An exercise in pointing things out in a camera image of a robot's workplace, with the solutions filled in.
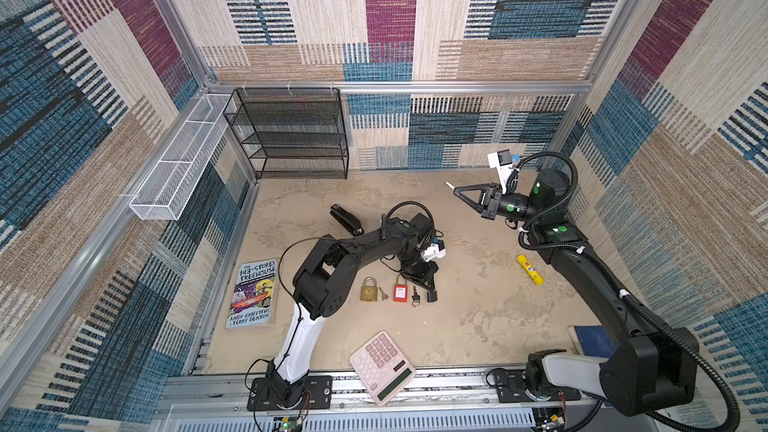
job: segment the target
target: concrete floor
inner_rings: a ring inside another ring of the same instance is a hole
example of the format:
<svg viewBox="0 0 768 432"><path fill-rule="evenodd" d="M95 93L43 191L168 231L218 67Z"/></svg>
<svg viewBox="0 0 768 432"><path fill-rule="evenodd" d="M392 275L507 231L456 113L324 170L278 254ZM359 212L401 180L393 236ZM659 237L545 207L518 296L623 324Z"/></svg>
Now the concrete floor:
<svg viewBox="0 0 768 432"><path fill-rule="evenodd" d="M523 171L518 190L528 192L535 177ZM256 209L240 249L240 264L280 257L304 237L350 235L330 215L339 204L358 216L366 231L378 228L382 213L405 200L426 205L445 234L447 256L438 259L438 301L421 307L392 301L396 274L376 262L358 273L350 296L322 330L310 366L313 370L349 369L349 357L381 330L388 331L416 366L506 364L524 362L547 348L573 350L568 327L598 324L569 283L537 254L528 258L544 278L535 285L516 261L523 253L517 233L499 218L489 221L454 197L445 183L471 185L498 181L495 170L352 173L348 180L277 180L261 183ZM404 207L406 220L417 213ZM296 245L285 257L283 281L293 290L293 274L314 241ZM237 267L233 270L236 276ZM362 281L374 277L389 301L361 302ZM231 280L227 297L235 281ZM230 301L225 299L207 355L205 372L244 372L256 358L273 358L283 344L293 302L276 294L271 325L225 329Z"/></svg>

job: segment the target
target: glue stick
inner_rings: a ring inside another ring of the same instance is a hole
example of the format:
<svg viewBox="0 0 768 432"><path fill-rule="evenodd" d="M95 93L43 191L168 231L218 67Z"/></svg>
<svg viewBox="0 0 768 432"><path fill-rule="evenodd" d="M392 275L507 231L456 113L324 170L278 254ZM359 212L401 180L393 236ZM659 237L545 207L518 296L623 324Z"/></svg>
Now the glue stick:
<svg viewBox="0 0 768 432"><path fill-rule="evenodd" d="M531 265L531 262L528 261L527 258L525 258L524 255L518 255L518 263L522 265L522 267L525 269L525 271L528 273L528 275L531 277L534 283L537 285L541 285L544 283L544 279L541 275L536 272L536 269L533 268L533 265Z"/></svg>

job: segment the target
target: white calculator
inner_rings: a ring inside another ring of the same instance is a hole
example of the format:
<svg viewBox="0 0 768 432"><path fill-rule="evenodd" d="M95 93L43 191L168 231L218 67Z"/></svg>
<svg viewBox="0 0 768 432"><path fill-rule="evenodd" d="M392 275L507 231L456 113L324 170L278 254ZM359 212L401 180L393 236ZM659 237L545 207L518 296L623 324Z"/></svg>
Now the white calculator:
<svg viewBox="0 0 768 432"><path fill-rule="evenodd" d="M350 363L377 405L386 404L416 375L416 369L385 331L352 354Z"/></svg>

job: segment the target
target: book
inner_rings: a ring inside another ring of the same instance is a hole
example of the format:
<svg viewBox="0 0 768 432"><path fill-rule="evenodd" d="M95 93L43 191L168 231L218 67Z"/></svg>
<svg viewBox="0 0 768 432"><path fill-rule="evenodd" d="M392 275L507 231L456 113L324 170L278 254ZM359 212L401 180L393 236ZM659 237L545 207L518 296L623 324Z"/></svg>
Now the book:
<svg viewBox="0 0 768 432"><path fill-rule="evenodd" d="M240 265L226 328L272 323L277 260Z"/></svg>
<svg viewBox="0 0 768 432"><path fill-rule="evenodd" d="M568 333L581 355L610 358L616 350L602 325L577 325L568 328Z"/></svg>

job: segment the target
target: black metal shelf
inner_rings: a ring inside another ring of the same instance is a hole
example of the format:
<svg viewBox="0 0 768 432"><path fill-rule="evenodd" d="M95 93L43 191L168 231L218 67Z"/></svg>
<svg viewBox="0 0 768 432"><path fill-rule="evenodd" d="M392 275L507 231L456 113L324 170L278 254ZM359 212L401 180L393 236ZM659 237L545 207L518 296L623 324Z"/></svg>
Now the black metal shelf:
<svg viewBox="0 0 768 432"><path fill-rule="evenodd" d="M238 88L233 99L237 112L226 120L257 178L347 177L350 152L338 90Z"/></svg>

